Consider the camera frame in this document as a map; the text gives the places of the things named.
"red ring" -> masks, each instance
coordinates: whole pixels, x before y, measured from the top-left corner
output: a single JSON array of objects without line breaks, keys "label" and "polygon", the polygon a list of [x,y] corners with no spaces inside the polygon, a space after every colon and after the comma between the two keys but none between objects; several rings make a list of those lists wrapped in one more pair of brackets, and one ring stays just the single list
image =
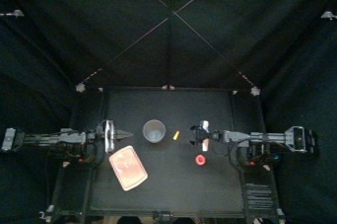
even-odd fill
[{"label": "red ring", "polygon": [[205,157],[204,157],[202,155],[197,155],[197,156],[194,157],[194,163],[196,163],[198,166],[204,165],[204,164],[205,164]]}]

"black tent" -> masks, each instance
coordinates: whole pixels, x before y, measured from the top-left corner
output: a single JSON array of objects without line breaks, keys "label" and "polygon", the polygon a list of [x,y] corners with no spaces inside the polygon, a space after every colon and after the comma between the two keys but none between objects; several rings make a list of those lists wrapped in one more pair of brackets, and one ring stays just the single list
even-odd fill
[{"label": "black tent", "polygon": [[[321,18],[334,5],[0,0],[1,130],[68,127],[79,99],[97,88],[257,87],[268,131],[301,125],[320,138],[317,160],[289,155],[277,168],[285,216],[293,223],[336,223],[337,21]],[[85,91],[76,92],[81,86]],[[19,222],[45,207],[44,160],[28,152],[1,155],[0,220]]]}]

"small yellow block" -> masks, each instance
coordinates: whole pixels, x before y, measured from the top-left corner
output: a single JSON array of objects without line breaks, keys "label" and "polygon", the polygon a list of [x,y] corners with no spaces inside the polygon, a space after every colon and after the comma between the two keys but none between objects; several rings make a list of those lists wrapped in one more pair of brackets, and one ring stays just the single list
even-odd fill
[{"label": "small yellow block", "polygon": [[175,133],[175,135],[173,135],[173,140],[175,140],[175,141],[176,141],[177,138],[179,138],[179,134],[180,134],[180,132],[177,131],[177,132]]}]

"black fabric wall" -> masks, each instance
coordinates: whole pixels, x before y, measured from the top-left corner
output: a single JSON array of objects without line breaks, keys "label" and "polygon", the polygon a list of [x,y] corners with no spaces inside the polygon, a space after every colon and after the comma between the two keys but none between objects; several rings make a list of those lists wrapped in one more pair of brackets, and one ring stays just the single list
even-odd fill
[{"label": "black fabric wall", "polygon": [[265,89],[269,131],[302,125],[318,157],[285,155],[277,169],[281,206],[294,223],[337,223],[337,23],[318,22]]},{"label": "black fabric wall", "polygon": [[[13,1],[0,0],[1,9]],[[51,133],[68,127],[72,90],[39,29],[27,19],[0,19],[0,142],[7,127]],[[47,209],[56,179],[47,152],[0,156],[0,223],[39,216]]]},{"label": "black fabric wall", "polygon": [[[317,132],[320,156],[285,155],[277,170],[281,206],[296,223],[337,222],[337,22],[317,21],[329,4],[336,0],[197,0],[181,11],[262,85],[269,131],[302,125]],[[59,131],[68,126],[75,84],[168,16],[167,9],[156,0],[0,0],[0,7],[1,13],[27,14],[0,18],[0,135],[8,126]],[[177,86],[246,87],[186,25],[179,19],[171,24],[171,63],[163,25],[92,84],[159,86],[171,74]],[[0,220],[36,216],[45,208],[45,154],[0,157]]]}]

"clear plastic cup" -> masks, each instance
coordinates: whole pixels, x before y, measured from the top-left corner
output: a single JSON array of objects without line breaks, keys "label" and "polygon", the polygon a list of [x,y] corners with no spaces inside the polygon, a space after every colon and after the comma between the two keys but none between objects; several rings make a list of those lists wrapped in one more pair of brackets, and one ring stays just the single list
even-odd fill
[{"label": "clear plastic cup", "polygon": [[143,134],[152,143],[159,143],[165,136],[167,129],[163,122],[157,119],[149,120],[143,127]]}]

